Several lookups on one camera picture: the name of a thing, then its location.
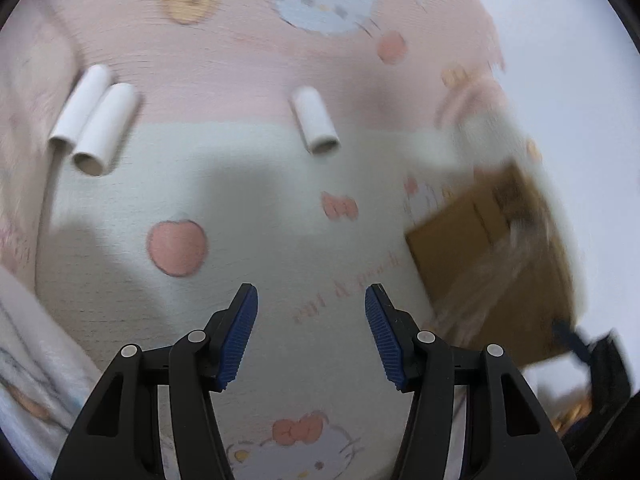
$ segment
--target pink circle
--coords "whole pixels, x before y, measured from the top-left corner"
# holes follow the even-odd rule
[[[183,278],[202,266],[208,252],[207,235],[191,220],[160,222],[149,231],[146,250],[158,269]]]
[[[406,56],[407,50],[406,41],[396,30],[387,32],[378,42],[378,57],[386,65],[400,63]]]

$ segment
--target white tube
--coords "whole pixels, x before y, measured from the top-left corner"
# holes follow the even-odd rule
[[[340,139],[318,90],[311,86],[297,88],[291,95],[291,103],[309,152],[324,153],[340,146]]]
[[[64,140],[74,148],[80,141],[82,128],[112,82],[108,67],[89,67],[62,108],[49,139]]]
[[[133,85],[118,83],[107,90],[72,153],[81,171],[93,176],[108,172],[122,134],[137,108],[138,94]]]

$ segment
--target cardboard box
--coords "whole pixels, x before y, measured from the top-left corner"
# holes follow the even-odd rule
[[[438,321],[431,328],[447,342],[499,344],[518,366],[565,352],[552,333],[555,319],[574,325],[564,249],[544,200],[515,165],[406,240]]]

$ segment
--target white background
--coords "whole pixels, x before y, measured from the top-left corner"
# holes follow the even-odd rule
[[[482,0],[506,72],[497,78],[573,223],[586,278],[580,328],[612,328],[640,373],[640,56],[607,0]],[[586,370],[540,365],[546,395],[567,396]]]

